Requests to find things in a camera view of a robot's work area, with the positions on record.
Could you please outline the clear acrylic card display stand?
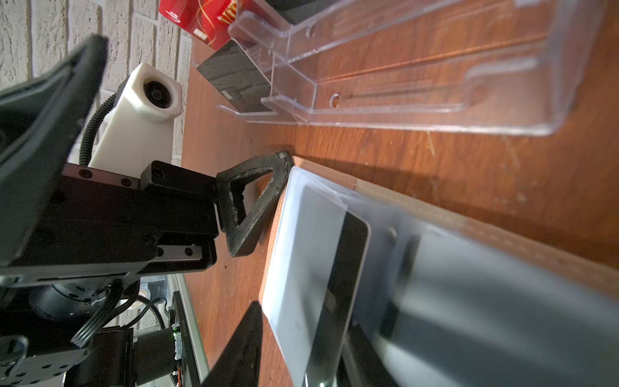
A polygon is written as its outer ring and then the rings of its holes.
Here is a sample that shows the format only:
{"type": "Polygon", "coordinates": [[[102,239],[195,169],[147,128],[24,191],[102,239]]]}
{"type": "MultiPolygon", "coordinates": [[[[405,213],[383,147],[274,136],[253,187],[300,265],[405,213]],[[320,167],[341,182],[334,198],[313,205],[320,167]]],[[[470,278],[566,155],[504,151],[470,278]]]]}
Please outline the clear acrylic card display stand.
{"type": "Polygon", "coordinates": [[[267,78],[254,124],[542,136],[566,119],[606,1],[264,1],[229,35],[267,78]]]}

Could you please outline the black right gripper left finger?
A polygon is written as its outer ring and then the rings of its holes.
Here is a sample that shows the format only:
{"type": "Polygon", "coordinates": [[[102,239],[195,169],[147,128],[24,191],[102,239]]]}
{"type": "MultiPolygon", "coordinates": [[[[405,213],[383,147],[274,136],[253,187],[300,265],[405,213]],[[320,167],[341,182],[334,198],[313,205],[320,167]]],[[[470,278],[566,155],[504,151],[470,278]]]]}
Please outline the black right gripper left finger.
{"type": "Polygon", "coordinates": [[[258,386],[262,341],[263,311],[254,301],[201,386],[258,386]]]}

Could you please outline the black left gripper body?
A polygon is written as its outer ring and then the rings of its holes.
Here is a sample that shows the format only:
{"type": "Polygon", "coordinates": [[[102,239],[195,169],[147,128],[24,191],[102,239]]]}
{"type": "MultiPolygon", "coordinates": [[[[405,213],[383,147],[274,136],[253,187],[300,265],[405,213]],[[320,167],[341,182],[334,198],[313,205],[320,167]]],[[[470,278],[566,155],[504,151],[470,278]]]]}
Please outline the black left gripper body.
{"type": "Polygon", "coordinates": [[[1,284],[202,271],[217,260],[213,177],[162,161],[141,177],[67,164],[1,180],[1,284]]]}

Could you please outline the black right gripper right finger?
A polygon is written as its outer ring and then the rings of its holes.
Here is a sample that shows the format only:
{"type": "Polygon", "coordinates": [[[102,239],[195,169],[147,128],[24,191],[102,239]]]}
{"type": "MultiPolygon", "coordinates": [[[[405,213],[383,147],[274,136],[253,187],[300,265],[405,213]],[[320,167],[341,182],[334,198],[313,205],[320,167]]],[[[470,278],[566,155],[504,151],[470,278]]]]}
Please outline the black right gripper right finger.
{"type": "Polygon", "coordinates": [[[338,386],[398,386],[359,325],[348,327],[338,367],[338,386]]]}

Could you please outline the beige leather card holder wallet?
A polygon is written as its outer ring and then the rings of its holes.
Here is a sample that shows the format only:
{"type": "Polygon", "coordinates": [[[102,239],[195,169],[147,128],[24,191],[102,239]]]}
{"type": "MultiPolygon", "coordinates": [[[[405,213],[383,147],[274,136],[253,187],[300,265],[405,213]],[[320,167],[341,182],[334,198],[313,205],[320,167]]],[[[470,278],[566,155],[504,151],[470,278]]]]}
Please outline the beige leather card holder wallet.
{"type": "Polygon", "coordinates": [[[354,302],[398,386],[615,386],[618,272],[301,158],[312,185],[371,236],[354,302]]]}

